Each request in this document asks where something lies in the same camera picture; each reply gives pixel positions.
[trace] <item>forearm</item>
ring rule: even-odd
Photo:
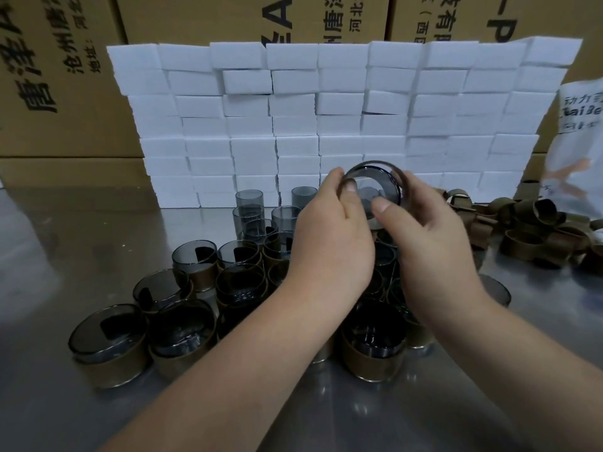
[[[343,320],[331,300],[284,284],[104,450],[254,451]]]
[[[603,373],[598,368],[490,298],[434,324],[433,332],[536,446],[603,449]]]

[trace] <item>brown cardboard box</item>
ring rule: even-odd
[[[106,51],[123,43],[113,8],[0,1],[0,157],[142,156]]]
[[[142,159],[0,159],[0,178],[15,187],[150,187]]]
[[[393,0],[392,41],[506,42],[533,35],[584,38],[565,83],[603,76],[603,0]],[[534,152],[547,152],[557,133],[558,102],[540,125]]]
[[[367,43],[385,37],[389,0],[117,0],[130,44]]]

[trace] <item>fingernail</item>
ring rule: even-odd
[[[345,183],[345,188],[355,193],[358,191],[358,189],[356,188],[356,181],[353,179]]]
[[[379,214],[384,212],[388,207],[390,207],[393,203],[388,199],[383,198],[382,196],[375,197],[373,199],[373,210],[377,211]]]

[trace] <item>finger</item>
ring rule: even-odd
[[[343,206],[345,216],[348,219],[354,220],[355,222],[360,220],[366,222],[366,213],[364,212],[362,202],[358,196],[358,189],[356,188],[355,180],[350,179],[345,182],[341,188],[340,201],[341,205]]]
[[[337,167],[332,169],[331,172],[325,177],[323,183],[320,185],[317,196],[335,195],[337,196],[337,189],[341,183],[343,177],[343,168]]]
[[[423,224],[437,224],[449,211],[446,201],[431,186],[405,171],[411,192],[411,212]]]
[[[425,235],[425,228],[408,211],[381,196],[373,200],[372,210],[402,253]]]

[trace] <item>pile of gold bands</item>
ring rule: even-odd
[[[603,277],[603,244],[593,233],[603,228],[603,219],[558,212],[549,199],[503,197],[479,205],[464,190],[438,191],[463,220],[474,248],[487,250],[492,234],[500,231],[499,250],[506,256],[555,268],[572,262]]]

